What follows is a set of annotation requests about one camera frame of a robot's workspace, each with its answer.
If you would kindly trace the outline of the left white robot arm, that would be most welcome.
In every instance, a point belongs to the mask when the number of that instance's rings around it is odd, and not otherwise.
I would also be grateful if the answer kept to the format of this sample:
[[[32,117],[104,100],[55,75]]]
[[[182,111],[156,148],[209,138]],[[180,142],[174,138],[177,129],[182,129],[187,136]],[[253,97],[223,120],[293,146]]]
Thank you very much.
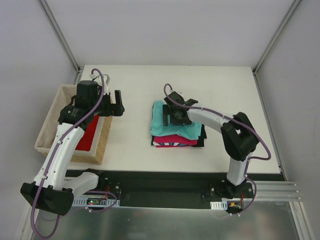
[[[120,117],[125,108],[120,90],[115,90],[115,102],[105,86],[94,80],[80,81],[76,94],[60,111],[55,138],[44,164],[31,183],[20,189],[26,201],[36,209],[66,215],[74,199],[92,191],[99,195],[105,191],[102,172],[88,168],[80,176],[65,182],[65,175],[76,147],[89,124],[98,117]]]

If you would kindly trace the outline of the red t shirt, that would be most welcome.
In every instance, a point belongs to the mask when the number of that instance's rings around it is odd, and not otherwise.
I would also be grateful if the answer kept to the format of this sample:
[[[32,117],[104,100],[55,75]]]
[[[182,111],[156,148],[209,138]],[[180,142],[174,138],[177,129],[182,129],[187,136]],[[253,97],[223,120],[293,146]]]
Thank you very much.
[[[98,121],[99,116],[96,115],[93,118],[93,121],[88,125],[87,129],[85,130],[83,137],[78,142],[75,148],[77,151],[89,152],[91,150]]]

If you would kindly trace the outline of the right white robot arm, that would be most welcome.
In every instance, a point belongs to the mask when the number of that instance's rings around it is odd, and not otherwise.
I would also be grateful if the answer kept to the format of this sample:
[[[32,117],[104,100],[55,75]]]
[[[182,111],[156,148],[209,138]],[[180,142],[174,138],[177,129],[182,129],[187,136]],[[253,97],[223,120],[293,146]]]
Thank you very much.
[[[200,123],[222,135],[226,153],[230,157],[224,183],[215,187],[217,195],[232,199],[242,193],[252,153],[262,140],[259,139],[249,118],[243,112],[228,116],[202,107],[195,99],[187,101],[177,92],[166,94],[164,112],[174,125]]]

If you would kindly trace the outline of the pink t shirt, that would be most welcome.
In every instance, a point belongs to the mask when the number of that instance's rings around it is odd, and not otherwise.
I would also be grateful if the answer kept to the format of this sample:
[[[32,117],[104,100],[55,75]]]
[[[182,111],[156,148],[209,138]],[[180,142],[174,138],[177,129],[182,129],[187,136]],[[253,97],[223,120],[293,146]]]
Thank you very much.
[[[177,134],[168,136],[152,136],[151,145],[157,148],[191,147],[197,145],[198,140],[190,140]]]

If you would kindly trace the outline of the black t shirt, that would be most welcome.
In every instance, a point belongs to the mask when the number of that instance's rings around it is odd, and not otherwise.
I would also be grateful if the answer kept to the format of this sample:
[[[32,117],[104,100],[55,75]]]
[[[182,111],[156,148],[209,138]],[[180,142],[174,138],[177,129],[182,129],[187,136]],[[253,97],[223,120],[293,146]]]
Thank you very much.
[[[207,139],[207,134],[206,134],[206,131],[205,131],[205,126],[202,124],[202,126],[201,126],[201,134],[197,139],[198,140],[197,145],[190,146],[190,147],[192,147],[192,148],[203,148],[205,146],[205,139]]]

